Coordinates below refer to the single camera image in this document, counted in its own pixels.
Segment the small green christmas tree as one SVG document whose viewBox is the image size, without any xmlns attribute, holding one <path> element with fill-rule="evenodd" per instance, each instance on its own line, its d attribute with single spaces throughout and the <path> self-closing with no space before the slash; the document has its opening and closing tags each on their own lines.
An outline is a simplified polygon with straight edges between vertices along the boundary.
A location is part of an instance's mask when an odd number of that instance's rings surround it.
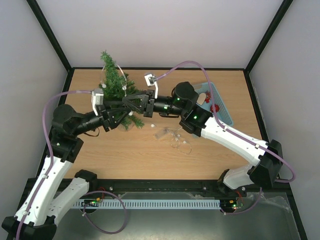
<svg viewBox="0 0 320 240">
<path fill-rule="evenodd" d="M 121 101 L 122 98 L 138 93 L 129 75 L 118 65 L 107 51 L 101 53 L 100 59 L 104 65 L 100 74 L 99 86 L 102 88 L 107 101 Z"/>
</svg>

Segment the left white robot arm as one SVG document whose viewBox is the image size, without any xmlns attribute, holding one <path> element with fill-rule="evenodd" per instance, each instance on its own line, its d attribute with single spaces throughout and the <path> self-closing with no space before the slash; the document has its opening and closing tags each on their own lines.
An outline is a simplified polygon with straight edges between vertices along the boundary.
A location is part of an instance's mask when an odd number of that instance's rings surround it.
<svg viewBox="0 0 320 240">
<path fill-rule="evenodd" d="M 56 195 L 84 144 L 79 135 L 99 127 L 106 132 L 113 130 L 132 111 L 121 101 L 104 101 L 103 91 L 97 88 L 91 91 L 91 104 L 92 111 L 88 113 L 78 113 L 69 104 L 59 105 L 53 112 L 51 134 L 46 127 L 47 111 L 43 111 L 42 124 L 48 151 L 42 170 L 19 210 L 1 224 L 15 239 L 53 239 L 61 219 L 78 199 L 103 193 L 98 189 L 97 175 L 80 170 L 71 183 Z"/>
</svg>

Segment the light blue plastic basket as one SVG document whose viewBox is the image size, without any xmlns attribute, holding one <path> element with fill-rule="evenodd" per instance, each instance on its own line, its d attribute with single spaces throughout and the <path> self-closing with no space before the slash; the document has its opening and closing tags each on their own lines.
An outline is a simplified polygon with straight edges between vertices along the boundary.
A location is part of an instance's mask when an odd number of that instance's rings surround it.
<svg viewBox="0 0 320 240">
<path fill-rule="evenodd" d="M 206 94 L 205 102 L 203 103 L 203 105 L 200 105 L 200 106 L 203 109 L 211 112 L 210 107 L 212 106 L 212 99 L 211 99 L 211 92 L 210 92 L 210 87 L 208 82 L 195 84 L 193 85 L 193 87 L 198 94 L 200 93 Z M 229 114 L 228 109 L 213 82 L 211 82 L 211 88 L 213 92 L 214 104 L 219 105 L 219 112 L 216 113 L 219 120 L 232 127 L 234 125 L 234 121 L 231 115 Z"/>
</svg>

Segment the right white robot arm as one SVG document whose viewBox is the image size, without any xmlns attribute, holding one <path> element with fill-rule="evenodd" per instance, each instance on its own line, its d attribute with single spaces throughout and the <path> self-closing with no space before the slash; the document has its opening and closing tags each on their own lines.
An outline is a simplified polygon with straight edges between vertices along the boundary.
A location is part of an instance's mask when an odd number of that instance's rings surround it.
<svg viewBox="0 0 320 240">
<path fill-rule="evenodd" d="M 181 117 L 180 126 L 189 134 L 209 139 L 237 153 L 248 165 L 237 169 L 226 169 L 218 179 L 218 191 L 229 196 L 236 189 L 257 185 L 271 189 L 282 167 L 278 159 L 282 156 L 281 144 L 272 140 L 250 137 L 219 121 L 212 112 L 197 105 L 198 93 L 185 81 L 176 85 L 171 96 L 157 96 L 147 90 L 123 97 L 122 101 L 133 111 L 151 118 L 153 113 L 162 117 Z"/>
</svg>

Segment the fairy light string white beads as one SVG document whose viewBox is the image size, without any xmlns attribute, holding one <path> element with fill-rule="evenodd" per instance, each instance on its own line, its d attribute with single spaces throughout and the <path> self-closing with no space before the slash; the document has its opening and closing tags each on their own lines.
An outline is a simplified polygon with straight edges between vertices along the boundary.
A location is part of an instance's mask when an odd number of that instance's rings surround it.
<svg viewBox="0 0 320 240">
<path fill-rule="evenodd" d="M 125 131 L 129 130 L 132 128 L 132 126 L 136 126 L 138 129 L 141 129 L 144 126 L 143 121 L 138 118 L 135 115 L 135 111 L 131 112 L 129 115 L 133 115 L 133 119 L 134 119 L 134 124 L 132 125 L 121 125 Z M 158 131 L 155 134 L 155 138 L 156 139 L 161 139 L 162 137 L 164 137 L 165 135 L 172 135 L 171 137 L 171 147 L 174 149 L 179 150 L 180 152 L 189 155 L 192 152 L 192 146 L 189 142 L 187 142 L 184 138 L 181 138 L 181 136 L 178 134 L 178 131 L 180 130 L 180 128 L 168 128 L 165 127 L 162 130 Z"/>
</svg>

